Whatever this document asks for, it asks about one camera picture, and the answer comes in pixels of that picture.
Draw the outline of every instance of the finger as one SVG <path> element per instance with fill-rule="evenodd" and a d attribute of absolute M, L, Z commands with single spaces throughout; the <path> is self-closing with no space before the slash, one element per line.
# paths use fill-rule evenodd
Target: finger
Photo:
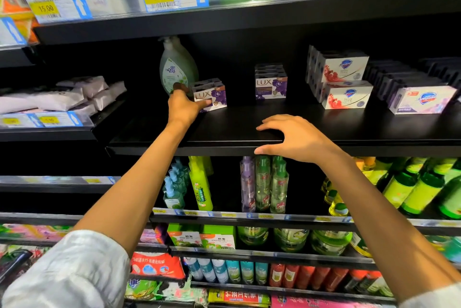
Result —
<path fill-rule="evenodd" d="M 284 120 L 273 120 L 273 121 L 267 121 L 263 123 L 262 125 L 259 125 L 256 129 L 258 131 L 273 129 L 273 130 L 280 130 L 283 132 L 284 127 L 285 127 Z"/>
<path fill-rule="evenodd" d="M 277 115 L 269 116 L 268 118 L 262 120 L 262 122 L 265 123 L 267 121 L 273 121 L 273 120 L 288 120 L 293 117 L 294 117 L 293 115 L 289 115 L 289 114 L 277 114 Z"/>
<path fill-rule="evenodd" d="M 203 108 L 208 107 L 212 103 L 212 100 L 211 99 L 205 99 L 203 101 L 198 101 L 198 102 L 195 102 L 195 103 L 197 103 L 197 106 L 199 107 L 199 110 L 202 110 Z"/>
<path fill-rule="evenodd" d="M 280 155 L 283 143 L 261 145 L 255 149 L 255 154 Z"/>
<path fill-rule="evenodd" d="M 182 90 L 185 93 L 189 92 L 189 88 L 184 84 L 180 84 L 179 82 L 175 82 L 173 84 L 173 90 L 171 91 L 171 93 L 173 93 L 175 90 Z"/>

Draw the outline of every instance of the soap box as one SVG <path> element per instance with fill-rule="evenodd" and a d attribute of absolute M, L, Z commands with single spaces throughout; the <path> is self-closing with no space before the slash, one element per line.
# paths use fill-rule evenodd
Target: soap box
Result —
<path fill-rule="evenodd" d="M 441 113 L 456 89 L 451 86 L 406 87 L 397 91 L 389 109 L 397 114 Z"/>
<path fill-rule="evenodd" d="M 211 99 L 212 103 L 200 110 L 201 113 L 227 107 L 226 88 L 218 78 L 199 81 L 192 84 L 194 101 Z"/>
<path fill-rule="evenodd" d="M 368 56 L 361 53 L 346 55 L 319 53 L 317 59 L 316 80 L 320 82 L 344 82 L 361 80 Z"/>
<path fill-rule="evenodd" d="M 198 224 L 170 223 L 168 235 L 175 246 L 202 247 Z"/>
<path fill-rule="evenodd" d="M 327 83 L 322 105 L 325 109 L 364 108 L 373 86 L 367 81 Z"/>
<path fill-rule="evenodd" d="M 235 249 L 235 227 L 205 224 L 200 232 L 204 248 Z"/>

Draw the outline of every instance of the red bottle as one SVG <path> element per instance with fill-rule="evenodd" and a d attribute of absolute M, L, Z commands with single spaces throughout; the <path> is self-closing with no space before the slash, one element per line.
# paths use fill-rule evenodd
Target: red bottle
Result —
<path fill-rule="evenodd" d="M 287 264 L 285 267 L 284 279 L 282 281 L 282 286 L 292 289 L 295 286 L 296 277 L 298 276 L 299 266 L 294 266 L 292 264 Z"/>
<path fill-rule="evenodd" d="M 314 270 L 315 267 L 301 266 L 295 283 L 297 289 L 305 290 L 308 288 L 309 280 L 311 279 Z"/>
<path fill-rule="evenodd" d="M 325 278 L 323 285 L 325 286 L 325 291 L 333 292 L 338 287 L 339 283 L 344 279 L 348 273 L 348 269 L 345 268 L 333 268 L 328 276 Z"/>
<path fill-rule="evenodd" d="M 320 286 L 322 286 L 322 283 L 325 280 L 325 277 L 327 276 L 327 274 L 330 272 L 330 269 L 331 268 L 315 267 L 314 274 L 312 275 L 312 278 L 311 278 L 312 289 L 314 290 L 320 289 Z"/>
<path fill-rule="evenodd" d="M 271 276 L 269 278 L 269 286 L 280 287 L 282 286 L 282 277 L 284 275 L 285 264 L 271 264 Z"/>

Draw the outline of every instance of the shirt sleeve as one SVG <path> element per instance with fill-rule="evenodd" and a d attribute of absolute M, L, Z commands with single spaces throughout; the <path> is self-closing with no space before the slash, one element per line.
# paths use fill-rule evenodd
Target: shirt sleeve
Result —
<path fill-rule="evenodd" d="M 67 234 L 6 290 L 3 308 L 118 308 L 130 259 L 92 230 Z"/>
<path fill-rule="evenodd" d="M 461 302 L 461 283 L 407 299 L 400 308 L 456 308 Z"/>

